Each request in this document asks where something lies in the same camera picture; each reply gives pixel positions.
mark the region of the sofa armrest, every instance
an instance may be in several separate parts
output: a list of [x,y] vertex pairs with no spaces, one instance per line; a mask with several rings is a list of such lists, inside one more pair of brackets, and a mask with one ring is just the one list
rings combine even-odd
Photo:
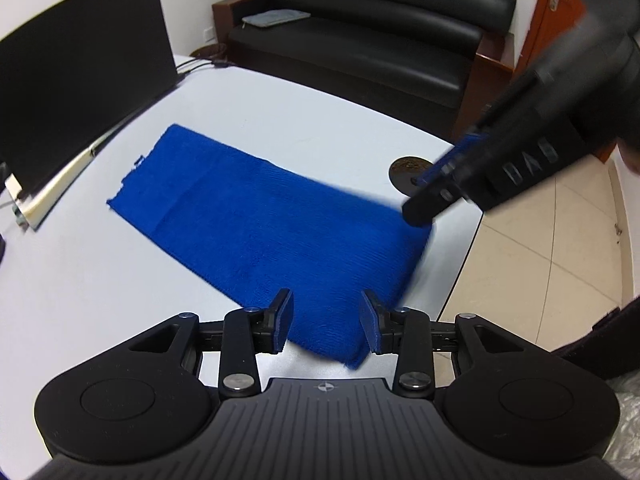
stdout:
[[211,6],[216,35],[220,43],[226,43],[231,29],[241,23],[242,18],[269,10],[272,0],[222,0]]
[[513,34],[500,36],[486,32],[482,36],[465,95],[462,98],[458,118],[451,138],[456,142],[482,115],[482,110],[507,88],[513,78],[515,58]]

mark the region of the leather couch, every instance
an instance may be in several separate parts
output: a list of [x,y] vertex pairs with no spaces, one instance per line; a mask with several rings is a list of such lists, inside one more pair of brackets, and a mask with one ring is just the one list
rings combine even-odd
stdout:
[[[218,40],[227,44],[231,61],[451,140],[513,73],[508,30],[515,5],[516,0],[225,0],[212,7]],[[271,28],[242,26],[243,16],[269,9],[304,10],[312,17]]]

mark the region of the wooden door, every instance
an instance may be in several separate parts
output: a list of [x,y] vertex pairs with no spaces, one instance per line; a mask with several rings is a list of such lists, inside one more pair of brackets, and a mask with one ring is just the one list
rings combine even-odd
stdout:
[[516,73],[521,72],[586,12],[581,0],[538,0]]

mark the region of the tile floor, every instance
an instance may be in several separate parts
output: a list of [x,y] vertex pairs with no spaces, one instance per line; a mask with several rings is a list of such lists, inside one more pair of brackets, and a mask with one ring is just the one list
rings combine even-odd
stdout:
[[[620,304],[619,242],[608,168],[588,158],[484,216],[440,320],[475,312],[558,348]],[[450,356],[435,359],[450,383]]]

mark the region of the ribbed gray plate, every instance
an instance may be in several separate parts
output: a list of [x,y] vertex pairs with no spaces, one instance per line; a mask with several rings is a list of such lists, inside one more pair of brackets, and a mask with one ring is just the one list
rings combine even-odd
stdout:
[[274,379],[225,401],[190,444],[146,463],[97,466],[56,457],[36,480],[619,479],[603,461],[513,465],[461,441],[425,400],[395,396],[382,379]]

